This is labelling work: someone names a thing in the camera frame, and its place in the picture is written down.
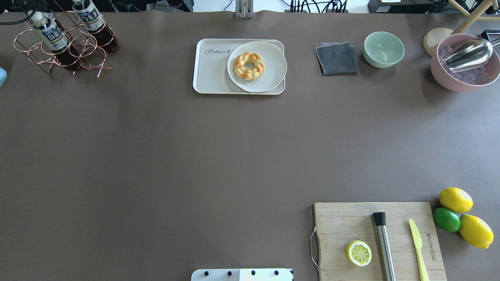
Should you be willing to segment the blue plastic cup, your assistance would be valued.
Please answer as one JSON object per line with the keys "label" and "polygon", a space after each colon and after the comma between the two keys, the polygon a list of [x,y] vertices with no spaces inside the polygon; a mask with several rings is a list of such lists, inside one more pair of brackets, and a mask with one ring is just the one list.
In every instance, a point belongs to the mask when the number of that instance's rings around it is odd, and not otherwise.
{"label": "blue plastic cup", "polygon": [[7,74],[6,70],[3,68],[0,68],[0,87],[2,87],[2,85],[4,85],[4,83],[7,80],[7,77],[8,77],[8,74]]}

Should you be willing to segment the green lime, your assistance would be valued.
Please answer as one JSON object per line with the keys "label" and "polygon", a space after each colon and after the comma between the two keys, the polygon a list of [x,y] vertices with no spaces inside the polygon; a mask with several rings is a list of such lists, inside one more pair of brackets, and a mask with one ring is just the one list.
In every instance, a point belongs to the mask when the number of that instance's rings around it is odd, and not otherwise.
{"label": "green lime", "polygon": [[459,216],[448,208],[436,208],[433,219],[436,226],[448,232],[457,232],[461,227]]}

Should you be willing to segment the yellow lemon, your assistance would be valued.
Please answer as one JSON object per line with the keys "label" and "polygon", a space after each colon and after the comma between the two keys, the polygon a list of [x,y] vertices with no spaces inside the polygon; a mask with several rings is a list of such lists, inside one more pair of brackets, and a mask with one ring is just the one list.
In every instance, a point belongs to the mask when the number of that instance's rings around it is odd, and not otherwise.
{"label": "yellow lemon", "polygon": [[473,208],[473,198],[458,187],[447,187],[439,194],[440,204],[453,212],[465,213]]}
{"label": "yellow lemon", "polygon": [[493,243],[494,233],[481,218],[473,215],[461,215],[460,235],[474,247],[488,249]]}

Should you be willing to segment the white round plate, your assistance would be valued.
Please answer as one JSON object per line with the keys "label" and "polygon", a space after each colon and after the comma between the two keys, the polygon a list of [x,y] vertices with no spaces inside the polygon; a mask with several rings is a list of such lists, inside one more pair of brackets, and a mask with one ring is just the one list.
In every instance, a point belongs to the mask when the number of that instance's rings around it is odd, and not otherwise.
{"label": "white round plate", "polygon": [[[264,73],[256,80],[244,80],[233,72],[233,63],[242,53],[257,53],[265,63]],[[278,87],[286,76],[287,63],[282,50],[274,45],[262,41],[244,43],[237,47],[227,61],[227,73],[231,80],[243,91],[263,93]]]}

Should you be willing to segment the metal ice scoop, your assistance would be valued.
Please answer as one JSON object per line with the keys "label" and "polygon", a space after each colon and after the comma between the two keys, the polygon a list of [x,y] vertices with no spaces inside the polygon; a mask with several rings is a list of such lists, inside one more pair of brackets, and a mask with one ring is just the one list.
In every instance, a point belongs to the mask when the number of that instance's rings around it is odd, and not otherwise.
{"label": "metal ice scoop", "polygon": [[493,55],[493,45],[486,39],[466,41],[457,50],[447,55],[443,63],[453,73],[468,71],[485,65]]}

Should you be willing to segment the wooden mug tree stand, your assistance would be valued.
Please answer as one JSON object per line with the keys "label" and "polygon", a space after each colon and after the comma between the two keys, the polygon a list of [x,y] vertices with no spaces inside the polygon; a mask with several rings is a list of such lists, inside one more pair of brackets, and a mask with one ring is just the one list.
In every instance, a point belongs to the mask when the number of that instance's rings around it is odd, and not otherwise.
{"label": "wooden mug tree stand", "polygon": [[443,39],[451,34],[464,33],[464,31],[466,31],[475,21],[499,21],[498,16],[483,16],[486,10],[490,7],[494,10],[499,9],[498,0],[482,0],[472,11],[467,11],[457,2],[457,0],[449,0],[449,3],[465,16],[465,20],[453,31],[448,28],[438,27],[428,31],[424,35],[423,46],[430,56],[436,52],[438,44]]}

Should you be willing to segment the aluminium frame post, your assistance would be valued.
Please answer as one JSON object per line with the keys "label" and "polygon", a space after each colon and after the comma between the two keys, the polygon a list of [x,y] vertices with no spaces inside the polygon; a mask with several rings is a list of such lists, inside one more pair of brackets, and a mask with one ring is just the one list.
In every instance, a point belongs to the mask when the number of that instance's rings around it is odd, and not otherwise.
{"label": "aluminium frame post", "polygon": [[254,1],[253,0],[235,0],[236,18],[253,18]]}

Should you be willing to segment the grey folded cloth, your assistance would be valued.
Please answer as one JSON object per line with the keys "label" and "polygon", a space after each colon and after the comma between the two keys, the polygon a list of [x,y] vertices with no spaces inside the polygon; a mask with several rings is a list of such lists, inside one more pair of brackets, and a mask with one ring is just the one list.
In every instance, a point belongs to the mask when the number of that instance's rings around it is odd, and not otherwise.
{"label": "grey folded cloth", "polygon": [[314,48],[323,75],[357,73],[355,47],[348,42],[318,43]]}

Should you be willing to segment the cream serving tray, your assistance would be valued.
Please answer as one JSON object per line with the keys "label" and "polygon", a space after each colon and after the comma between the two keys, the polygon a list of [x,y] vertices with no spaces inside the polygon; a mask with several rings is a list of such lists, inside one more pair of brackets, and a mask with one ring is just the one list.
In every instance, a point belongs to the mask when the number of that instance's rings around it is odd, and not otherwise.
{"label": "cream serving tray", "polygon": [[285,79],[276,88],[263,93],[250,93],[239,88],[227,73],[227,61],[232,52],[244,43],[262,41],[284,52],[284,45],[275,39],[206,38],[196,45],[193,88],[200,94],[262,94],[278,95],[285,89]]}

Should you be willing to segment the half lemon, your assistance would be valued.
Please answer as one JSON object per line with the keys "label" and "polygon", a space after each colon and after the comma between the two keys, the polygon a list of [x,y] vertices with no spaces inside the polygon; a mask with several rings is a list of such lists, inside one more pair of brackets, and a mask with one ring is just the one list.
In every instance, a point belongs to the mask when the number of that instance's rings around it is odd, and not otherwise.
{"label": "half lemon", "polygon": [[359,267],[370,264],[372,260],[370,246],[361,240],[353,240],[347,245],[346,256],[351,263]]}

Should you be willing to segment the wooden cutting board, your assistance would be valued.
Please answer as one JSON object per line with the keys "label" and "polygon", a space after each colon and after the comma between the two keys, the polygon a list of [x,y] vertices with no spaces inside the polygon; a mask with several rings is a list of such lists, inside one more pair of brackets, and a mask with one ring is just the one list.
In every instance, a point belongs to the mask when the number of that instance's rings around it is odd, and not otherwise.
{"label": "wooden cutting board", "polygon": [[[447,279],[430,203],[317,202],[314,204],[314,219],[321,281],[385,280],[374,212],[386,214],[386,228],[398,281],[420,280],[409,219],[415,222],[423,240],[421,254],[430,280]],[[353,240],[361,240],[370,246],[373,258],[367,266],[359,267],[348,259],[346,248]]]}

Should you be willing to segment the oolong tea bottle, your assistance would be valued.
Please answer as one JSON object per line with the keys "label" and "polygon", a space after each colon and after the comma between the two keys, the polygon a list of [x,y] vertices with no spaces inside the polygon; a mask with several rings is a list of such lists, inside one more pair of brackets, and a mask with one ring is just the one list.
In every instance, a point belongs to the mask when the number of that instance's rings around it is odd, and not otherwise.
{"label": "oolong tea bottle", "polygon": [[84,27],[95,38],[100,48],[107,53],[118,49],[118,41],[113,31],[107,26],[104,17],[91,0],[74,0],[73,11],[79,16]]}
{"label": "oolong tea bottle", "polygon": [[82,62],[78,58],[80,53],[70,44],[66,32],[58,23],[39,11],[33,12],[31,20],[33,21],[32,30],[55,54],[56,59],[67,71],[75,72],[82,68]]}

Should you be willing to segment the black steel muddler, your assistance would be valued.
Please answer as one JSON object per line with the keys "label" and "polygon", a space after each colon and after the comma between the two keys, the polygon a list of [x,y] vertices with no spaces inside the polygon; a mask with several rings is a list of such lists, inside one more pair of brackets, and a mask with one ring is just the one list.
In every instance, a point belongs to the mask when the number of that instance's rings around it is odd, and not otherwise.
{"label": "black steel muddler", "polygon": [[379,237],[379,250],[381,257],[381,268],[386,281],[396,281],[395,267],[389,241],[388,228],[386,226],[386,213],[373,212],[373,220]]}

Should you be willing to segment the green bowl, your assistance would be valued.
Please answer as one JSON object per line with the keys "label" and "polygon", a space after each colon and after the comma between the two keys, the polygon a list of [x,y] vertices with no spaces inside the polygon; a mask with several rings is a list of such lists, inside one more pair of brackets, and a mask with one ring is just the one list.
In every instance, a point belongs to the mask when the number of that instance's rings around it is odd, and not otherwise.
{"label": "green bowl", "polygon": [[364,40],[365,60],[376,68],[389,68],[400,62],[405,55],[402,41],[389,32],[373,32]]}

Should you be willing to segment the yellow plastic knife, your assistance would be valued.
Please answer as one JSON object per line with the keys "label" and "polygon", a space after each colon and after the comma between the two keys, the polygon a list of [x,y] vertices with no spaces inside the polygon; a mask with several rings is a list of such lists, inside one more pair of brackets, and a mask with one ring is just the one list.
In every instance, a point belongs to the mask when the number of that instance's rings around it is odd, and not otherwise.
{"label": "yellow plastic knife", "polygon": [[430,281],[430,277],[429,277],[429,274],[427,272],[427,268],[425,266],[425,262],[424,262],[423,255],[421,252],[421,249],[423,247],[423,240],[421,238],[418,227],[415,224],[413,219],[409,219],[409,227],[411,230],[412,241],[414,242],[414,248],[415,248],[415,253],[416,253],[420,281]]}

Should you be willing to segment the oolong tea bottle back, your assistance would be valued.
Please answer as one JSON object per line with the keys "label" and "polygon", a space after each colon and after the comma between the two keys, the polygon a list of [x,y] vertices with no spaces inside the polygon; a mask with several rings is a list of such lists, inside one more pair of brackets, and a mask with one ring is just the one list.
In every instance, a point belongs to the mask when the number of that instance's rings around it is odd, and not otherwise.
{"label": "oolong tea bottle back", "polygon": [[79,16],[84,27],[95,38],[100,48],[107,53],[118,49],[118,41],[113,31],[107,26],[104,17],[91,0],[74,0],[73,11]]}

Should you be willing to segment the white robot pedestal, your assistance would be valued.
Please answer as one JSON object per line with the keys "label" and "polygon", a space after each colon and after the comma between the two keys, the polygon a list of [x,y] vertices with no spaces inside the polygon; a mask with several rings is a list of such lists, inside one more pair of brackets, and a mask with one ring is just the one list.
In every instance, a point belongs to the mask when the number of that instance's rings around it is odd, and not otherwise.
{"label": "white robot pedestal", "polygon": [[191,281],[293,280],[293,270],[287,268],[198,269],[191,274]]}

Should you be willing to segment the oolong tea bottle middle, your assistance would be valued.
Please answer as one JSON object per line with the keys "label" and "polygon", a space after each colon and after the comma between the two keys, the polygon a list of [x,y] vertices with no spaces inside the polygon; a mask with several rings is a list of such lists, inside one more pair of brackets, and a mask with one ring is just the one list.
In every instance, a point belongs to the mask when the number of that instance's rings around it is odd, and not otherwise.
{"label": "oolong tea bottle middle", "polygon": [[66,32],[58,23],[39,11],[33,12],[31,20],[33,21],[32,30],[55,54],[56,59],[67,71],[75,72],[82,68],[82,62],[78,58],[80,53],[70,44]]}

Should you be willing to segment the pink ice bowl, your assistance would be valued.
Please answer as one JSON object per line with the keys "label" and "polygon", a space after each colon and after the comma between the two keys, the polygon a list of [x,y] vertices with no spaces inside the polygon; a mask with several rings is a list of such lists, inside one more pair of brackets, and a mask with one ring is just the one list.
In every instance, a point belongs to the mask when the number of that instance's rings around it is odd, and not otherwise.
{"label": "pink ice bowl", "polygon": [[494,51],[489,61],[474,69],[453,73],[444,64],[443,56],[475,39],[468,34],[452,34],[443,39],[431,59],[431,73],[441,86],[452,91],[473,91],[494,84],[499,79],[499,56]]}

